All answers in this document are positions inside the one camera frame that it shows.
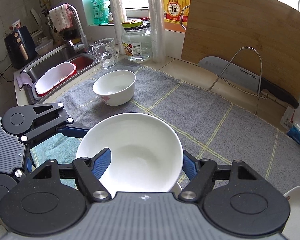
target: black knife handle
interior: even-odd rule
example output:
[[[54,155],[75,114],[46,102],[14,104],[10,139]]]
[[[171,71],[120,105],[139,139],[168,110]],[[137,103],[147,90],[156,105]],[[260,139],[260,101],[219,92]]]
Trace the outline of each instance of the black knife handle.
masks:
[[[262,91],[263,89],[268,90],[276,98],[288,103],[294,109],[298,108],[298,100],[296,100],[293,95],[291,95],[288,91],[284,90],[283,88],[277,86],[276,84],[273,84],[270,81],[266,80],[265,78],[261,79],[260,91]]]

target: power cord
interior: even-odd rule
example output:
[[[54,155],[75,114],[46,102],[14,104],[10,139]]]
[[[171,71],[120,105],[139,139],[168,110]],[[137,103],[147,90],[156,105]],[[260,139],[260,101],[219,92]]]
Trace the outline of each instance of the power cord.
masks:
[[[14,81],[14,80],[8,81],[8,80],[6,80],[5,77],[3,76],[3,74],[7,71],[7,69],[8,69],[10,66],[12,66],[12,64],[10,64],[2,74],[0,73],[0,77],[3,77],[3,79],[4,79],[6,82],[13,82],[13,81]]]

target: glass cup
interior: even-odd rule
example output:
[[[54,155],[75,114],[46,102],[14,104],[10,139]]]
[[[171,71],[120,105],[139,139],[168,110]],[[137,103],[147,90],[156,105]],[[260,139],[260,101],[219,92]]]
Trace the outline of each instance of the glass cup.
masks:
[[[101,67],[111,68],[117,64],[114,38],[96,41],[92,45],[94,56],[99,60]]]

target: wooden cutting board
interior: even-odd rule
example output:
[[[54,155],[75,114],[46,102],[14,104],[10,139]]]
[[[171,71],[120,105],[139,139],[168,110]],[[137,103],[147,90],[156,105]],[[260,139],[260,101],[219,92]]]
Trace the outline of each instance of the wooden cutting board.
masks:
[[[191,0],[181,58],[198,63],[207,56],[229,61],[241,47],[256,49],[262,76],[300,96],[300,12],[277,0]],[[233,61],[260,75],[250,50]]]

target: dish cloth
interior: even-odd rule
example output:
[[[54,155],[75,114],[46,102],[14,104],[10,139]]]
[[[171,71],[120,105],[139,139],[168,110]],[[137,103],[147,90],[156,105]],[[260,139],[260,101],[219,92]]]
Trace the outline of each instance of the dish cloth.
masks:
[[[57,159],[58,164],[72,163],[80,142],[80,138],[66,137],[58,133],[30,149],[34,165],[39,167],[48,159]],[[67,186],[76,188],[74,179],[61,179],[60,181]]]
[[[49,11],[49,16],[57,32],[73,26],[71,19],[72,12],[68,9],[68,6],[69,4],[66,3]]]
[[[18,82],[20,90],[23,88],[24,85],[28,85],[29,87],[33,86],[32,79],[27,73],[20,73],[20,75],[16,77],[16,80]]]

